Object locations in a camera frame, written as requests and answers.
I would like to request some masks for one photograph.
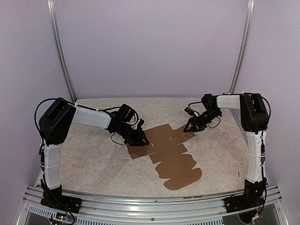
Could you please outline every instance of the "metal pole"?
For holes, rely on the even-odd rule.
[[[64,57],[64,53],[63,53],[63,50],[61,47],[60,33],[58,30],[58,25],[57,25],[54,0],[47,0],[47,4],[48,4],[50,23],[51,23],[51,27],[52,27],[52,31],[53,31],[53,35],[54,35],[54,42],[55,42],[57,54],[58,54],[58,57],[60,60],[60,65],[61,65],[61,69],[63,72],[64,80],[65,80],[70,98],[71,98],[72,102],[75,102],[77,98],[76,98],[74,88],[71,83],[71,79],[70,79],[70,76],[68,73],[68,69],[67,69],[67,65],[66,65],[66,61],[65,61],[65,57]]]
[[[248,0],[248,8],[247,8],[247,14],[246,14],[246,20],[245,20],[245,26],[243,31],[243,38],[240,45],[240,53],[238,57],[237,64],[235,66],[234,76],[232,79],[232,83],[229,89],[229,93],[234,93],[236,89],[236,85],[238,83],[238,79],[240,76],[240,70],[242,68],[242,64],[244,61],[244,56],[247,48],[248,38],[250,34],[250,28],[251,28],[251,22],[253,17],[253,9],[254,9],[254,0]]]

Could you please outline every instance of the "marble table surface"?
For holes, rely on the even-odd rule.
[[[199,98],[96,98],[79,99],[78,104],[103,109],[121,106],[134,108],[145,120],[143,129],[169,123],[173,129],[186,124],[188,103]],[[194,105],[200,112],[202,104]],[[244,187],[248,170],[248,150],[236,122],[223,109],[215,129],[195,133],[185,142],[188,154],[201,168],[202,177],[180,190],[164,187],[149,157],[132,160],[126,146],[114,144],[106,130],[72,125],[60,155],[60,181],[63,189],[117,196],[163,197],[197,196],[228,192]],[[117,135],[114,139],[122,143]]]

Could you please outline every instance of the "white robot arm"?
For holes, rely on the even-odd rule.
[[[55,100],[39,120],[39,133],[42,137],[40,147],[41,168],[44,190],[42,205],[78,213],[81,200],[61,195],[60,185],[60,151],[71,124],[82,124],[106,129],[109,133],[117,133],[124,138],[124,144],[145,146],[149,144],[142,130],[143,120],[130,106],[123,104],[120,107],[98,110],[82,105],[70,103],[63,98]]]
[[[192,116],[184,129],[185,132],[203,131],[214,118],[222,116],[223,108],[240,110],[241,125],[248,139],[249,168],[244,194],[225,199],[227,212],[244,210],[264,203],[262,194],[266,190],[265,139],[270,114],[267,113],[263,99],[265,98],[256,93],[219,96],[206,94],[199,102],[203,103],[206,109],[201,115],[190,107],[185,109]]]

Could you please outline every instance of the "lavender wall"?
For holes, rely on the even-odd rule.
[[[79,98],[201,96],[230,87],[247,0],[58,0]]]
[[[68,96],[45,0],[0,0],[0,49],[0,223],[10,225],[39,172],[34,109]]]
[[[278,184],[292,223],[300,220],[300,4],[258,0],[236,92],[260,92],[272,106],[267,176]]]

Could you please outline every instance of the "brown cardboard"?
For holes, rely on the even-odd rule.
[[[162,179],[169,179],[164,186],[169,190],[178,190],[197,180],[202,176],[200,168],[193,157],[184,154],[188,150],[182,144],[192,138],[194,133],[184,133],[184,126],[172,130],[169,124],[164,124],[145,130],[150,142],[148,146],[127,146],[132,159],[150,156],[153,164],[159,163],[155,170]]]

